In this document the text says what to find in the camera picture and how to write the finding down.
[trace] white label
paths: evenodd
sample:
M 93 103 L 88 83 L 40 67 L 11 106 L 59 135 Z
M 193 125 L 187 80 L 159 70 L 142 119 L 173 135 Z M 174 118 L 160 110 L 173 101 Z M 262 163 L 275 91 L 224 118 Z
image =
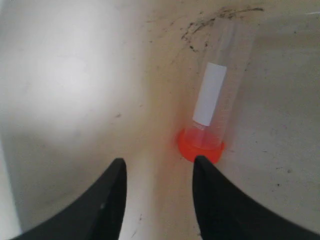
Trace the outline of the white label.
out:
M 226 66 L 213 64 L 211 62 L 207 63 L 193 113 L 193 121 L 204 126 L 210 125 L 226 72 Z

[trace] orange cap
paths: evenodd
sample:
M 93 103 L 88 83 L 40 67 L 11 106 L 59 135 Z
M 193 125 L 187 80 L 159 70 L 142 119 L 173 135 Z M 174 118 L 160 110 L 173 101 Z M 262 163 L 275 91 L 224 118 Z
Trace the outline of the orange cap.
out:
M 192 145 L 190 142 L 186 141 L 185 130 L 183 129 L 178 136 L 178 147 L 181 155 L 188 161 L 194 163 L 197 156 L 205 156 L 213 164 L 216 164 L 224 149 L 225 144 L 222 142 L 221 145 L 215 149 L 203 149 Z

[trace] test tube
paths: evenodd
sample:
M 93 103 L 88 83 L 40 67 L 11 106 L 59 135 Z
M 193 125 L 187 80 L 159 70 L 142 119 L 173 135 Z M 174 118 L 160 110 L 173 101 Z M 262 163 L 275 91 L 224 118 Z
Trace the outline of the test tube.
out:
M 214 23 L 212 49 L 202 70 L 202 84 L 192 123 L 178 137 L 181 154 L 189 161 L 206 156 L 218 162 L 234 99 L 254 42 L 255 28 L 228 19 Z

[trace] plastic test tube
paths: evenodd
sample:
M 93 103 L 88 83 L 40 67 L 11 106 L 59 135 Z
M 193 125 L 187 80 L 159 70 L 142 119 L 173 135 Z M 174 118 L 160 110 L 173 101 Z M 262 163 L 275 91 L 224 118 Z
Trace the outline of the plastic test tube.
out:
M 227 19 L 218 19 L 215 22 L 215 37 L 213 50 L 207 55 L 205 70 L 202 71 L 202 84 L 194 109 L 192 124 L 182 130 L 178 137 L 178 146 L 181 154 L 193 162 L 198 155 L 206 156 L 211 162 L 218 162 L 223 150 L 223 137 L 231 114 L 233 101 L 237 95 L 241 77 L 232 74 L 239 55 L 239 44 L 243 50 L 251 50 L 253 37 L 250 35 L 245 41 L 247 27 L 242 23 Z M 244 72 L 245 64 L 240 64 Z

